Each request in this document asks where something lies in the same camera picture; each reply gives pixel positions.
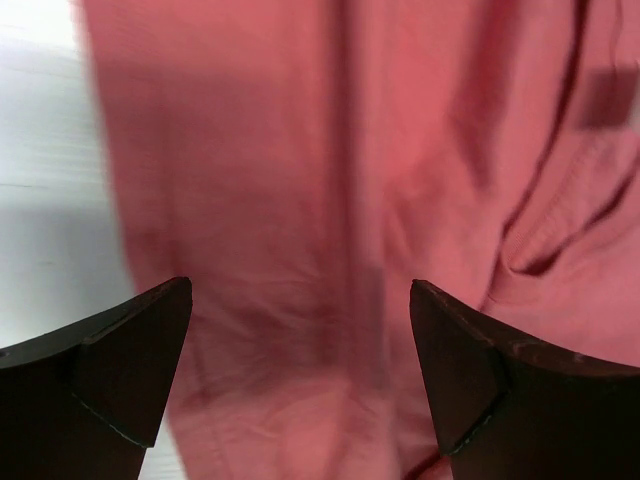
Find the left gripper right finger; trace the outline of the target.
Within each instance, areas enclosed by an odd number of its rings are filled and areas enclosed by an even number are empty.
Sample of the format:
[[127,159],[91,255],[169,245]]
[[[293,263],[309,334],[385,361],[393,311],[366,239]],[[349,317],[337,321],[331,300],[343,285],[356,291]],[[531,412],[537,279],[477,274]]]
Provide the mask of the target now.
[[639,371],[553,345],[416,280],[410,317],[457,479],[635,479]]

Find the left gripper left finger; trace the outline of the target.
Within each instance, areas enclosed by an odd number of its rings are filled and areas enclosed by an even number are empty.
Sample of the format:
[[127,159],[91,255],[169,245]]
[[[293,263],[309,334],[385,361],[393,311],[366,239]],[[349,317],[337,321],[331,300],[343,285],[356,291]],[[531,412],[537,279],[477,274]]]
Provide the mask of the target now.
[[138,478],[160,430],[191,311],[191,281],[175,277],[2,348],[2,478]]

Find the salmon pink t-shirt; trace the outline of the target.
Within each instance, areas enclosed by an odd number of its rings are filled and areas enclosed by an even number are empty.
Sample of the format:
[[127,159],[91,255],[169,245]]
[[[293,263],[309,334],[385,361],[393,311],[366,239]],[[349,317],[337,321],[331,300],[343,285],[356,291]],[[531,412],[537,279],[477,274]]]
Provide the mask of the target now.
[[430,281],[639,360],[635,1],[86,1],[133,280],[193,285],[190,479],[447,479]]

